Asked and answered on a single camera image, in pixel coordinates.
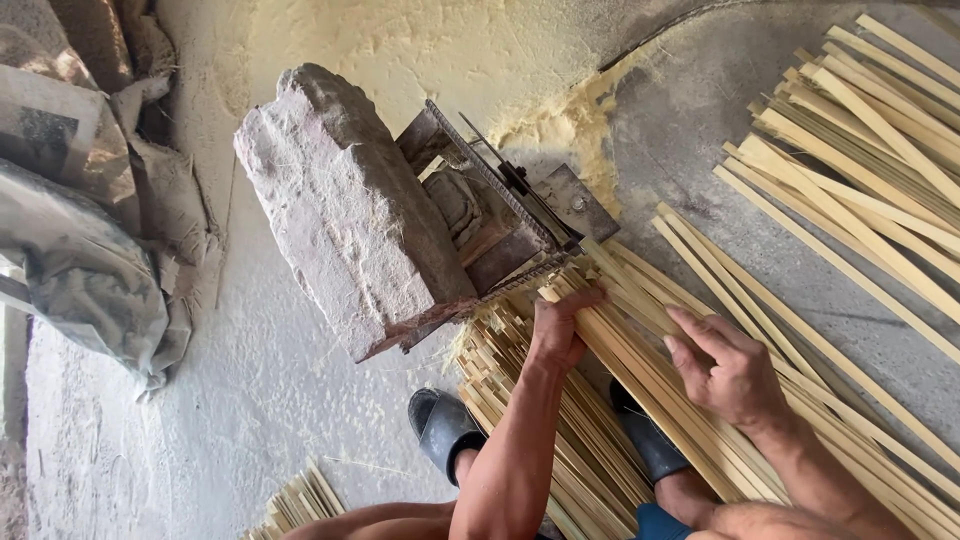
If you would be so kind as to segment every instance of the stone block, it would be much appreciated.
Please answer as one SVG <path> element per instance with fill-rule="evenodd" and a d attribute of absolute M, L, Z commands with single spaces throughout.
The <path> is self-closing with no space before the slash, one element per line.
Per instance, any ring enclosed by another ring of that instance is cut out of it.
<path fill-rule="evenodd" d="M 476 296 L 443 217 L 357 86 L 307 63 L 234 148 L 280 252 L 356 361 Z"/>

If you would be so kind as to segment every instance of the man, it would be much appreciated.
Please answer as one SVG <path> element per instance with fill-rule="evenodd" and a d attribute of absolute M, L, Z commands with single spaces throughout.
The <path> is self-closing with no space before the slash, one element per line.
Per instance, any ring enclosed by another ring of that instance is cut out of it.
<path fill-rule="evenodd" d="M 507 411 L 486 442 L 477 439 L 475 426 L 452 398 L 434 391 L 415 394 L 410 413 L 420 447 L 460 486 L 457 501 L 361 508 L 298 528 L 285 540 L 534 538 L 550 490 L 564 379 L 586 350 L 574 333 L 574 313 L 603 298 L 603 291 L 588 289 L 555 304 L 538 301 L 530 352 Z M 718 503 L 707 483 L 681 457 L 670 455 L 675 449 L 657 442 L 662 437 L 638 436 L 648 419 L 621 414 L 648 468 L 660 471 L 653 478 L 657 504 L 637 509 L 638 539 L 916 539 L 789 408 L 762 343 L 716 315 L 700 320 L 680 307 L 667 312 L 696 344 L 664 339 L 690 400 L 750 437 L 794 506 Z M 698 356 L 710 356 L 716 365 L 707 370 Z M 614 395 L 614 406 L 622 412 L 617 399 Z"/>

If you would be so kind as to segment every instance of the hand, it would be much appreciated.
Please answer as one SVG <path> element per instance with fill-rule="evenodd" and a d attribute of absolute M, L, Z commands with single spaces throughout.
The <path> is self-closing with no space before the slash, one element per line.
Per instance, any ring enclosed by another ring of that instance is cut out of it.
<path fill-rule="evenodd" d="M 791 424 L 793 411 L 763 343 L 719 315 L 701 320 L 676 306 L 668 306 L 667 313 L 700 349 L 672 335 L 663 339 L 690 401 L 712 410 L 747 436 Z M 699 353 L 712 356 L 716 365 L 708 370 L 697 359 Z"/>
<path fill-rule="evenodd" d="M 603 289 L 591 287 L 568 294 L 558 302 L 537 299 L 534 316 L 534 336 L 527 360 L 564 371 L 573 369 L 587 350 L 587 345 L 574 331 L 574 313 L 604 301 Z"/>

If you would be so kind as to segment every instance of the black slipper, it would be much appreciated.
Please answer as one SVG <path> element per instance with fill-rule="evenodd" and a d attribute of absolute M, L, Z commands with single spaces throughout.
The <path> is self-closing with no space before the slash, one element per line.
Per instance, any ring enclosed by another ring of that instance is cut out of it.
<path fill-rule="evenodd" d="M 473 421 L 467 406 L 446 392 L 421 388 L 410 397 L 407 416 L 420 449 L 446 473 L 450 483 L 459 487 L 453 469 L 457 454 L 468 448 L 480 450 L 487 442 L 487 435 Z"/>
<path fill-rule="evenodd" d="M 610 383 L 610 401 L 624 432 L 646 463 L 651 483 L 690 466 L 690 462 L 616 379 Z"/>

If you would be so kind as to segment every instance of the blue shorts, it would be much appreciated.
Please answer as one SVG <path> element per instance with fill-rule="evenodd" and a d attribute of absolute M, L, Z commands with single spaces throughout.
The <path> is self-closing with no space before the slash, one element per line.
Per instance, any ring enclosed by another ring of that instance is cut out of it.
<path fill-rule="evenodd" d="M 655 503 L 644 503 L 636 508 L 638 531 L 634 540 L 684 540 L 693 529 L 677 521 Z M 549 540 L 537 535 L 537 540 Z"/>

